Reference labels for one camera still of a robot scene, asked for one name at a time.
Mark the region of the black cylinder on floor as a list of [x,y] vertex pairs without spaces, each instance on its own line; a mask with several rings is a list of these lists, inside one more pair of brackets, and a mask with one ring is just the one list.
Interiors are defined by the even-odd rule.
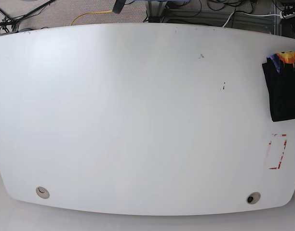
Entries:
[[112,12],[116,14],[120,14],[125,3],[126,3],[126,0],[116,0],[113,6]]

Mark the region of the black printed T-shirt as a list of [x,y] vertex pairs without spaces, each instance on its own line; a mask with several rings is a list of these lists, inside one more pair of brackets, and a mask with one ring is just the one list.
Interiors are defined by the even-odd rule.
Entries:
[[268,56],[262,68],[272,121],[295,119],[295,51]]

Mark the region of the black tripod stand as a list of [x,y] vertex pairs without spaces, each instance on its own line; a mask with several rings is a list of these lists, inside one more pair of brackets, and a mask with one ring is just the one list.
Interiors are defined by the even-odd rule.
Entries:
[[0,20],[0,35],[2,33],[16,33],[19,31],[20,24],[32,17],[38,16],[41,14],[48,6],[52,5],[55,1],[54,0],[48,0],[42,5],[32,9],[31,11],[19,15],[19,16],[10,16],[9,13],[7,13],[5,10],[3,10],[0,7],[0,15],[2,16],[2,19]]

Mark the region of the white power strip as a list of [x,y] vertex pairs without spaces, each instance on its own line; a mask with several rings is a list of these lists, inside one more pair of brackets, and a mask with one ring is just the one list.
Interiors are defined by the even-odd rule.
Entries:
[[281,19],[289,19],[295,17],[295,5],[286,6],[284,10],[280,13]]

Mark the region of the aluminium frame base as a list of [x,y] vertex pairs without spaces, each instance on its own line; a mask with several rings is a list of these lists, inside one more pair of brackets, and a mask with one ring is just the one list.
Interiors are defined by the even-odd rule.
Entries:
[[163,11],[167,5],[166,0],[147,0],[145,1],[147,11],[147,21],[149,23],[162,23],[164,20]]

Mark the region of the red tape rectangle marking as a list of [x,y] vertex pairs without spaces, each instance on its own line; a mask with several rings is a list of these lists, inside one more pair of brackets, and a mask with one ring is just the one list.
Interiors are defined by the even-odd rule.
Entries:
[[266,165],[268,169],[279,169],[284,156],[288,135],[287,134],[272,134],[268,143],[268,153]]

